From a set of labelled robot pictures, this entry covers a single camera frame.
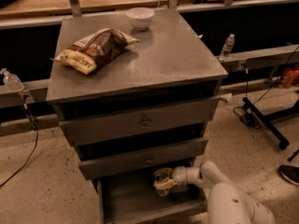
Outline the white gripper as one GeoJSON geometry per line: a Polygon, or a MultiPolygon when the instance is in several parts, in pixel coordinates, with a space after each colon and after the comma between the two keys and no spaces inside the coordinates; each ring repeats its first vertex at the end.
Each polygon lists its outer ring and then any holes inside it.
{"type": "Polygon", "coordinates": [[[161,168],[154,172],[154,175],[165,175],[171,178],[166,178],[164,180],[155,180],[154,187],[157,190],[171,189],[174,186],[184,187],[188,184],[187,168],[184,166],[176,167],[174,170],[172,168],[161,168]]]}

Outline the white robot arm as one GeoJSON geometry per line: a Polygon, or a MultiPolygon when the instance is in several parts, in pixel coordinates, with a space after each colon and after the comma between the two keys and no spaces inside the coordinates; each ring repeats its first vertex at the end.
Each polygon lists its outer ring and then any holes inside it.
{"type": "Polygon", "coordinates": [[[173,187],[194,185],[209,189],[208,224],[276,224],[273,213],[227,177],[212,161],[198,167],[162,168],[154,173],[153,186],[161,196],[173,187]]]}

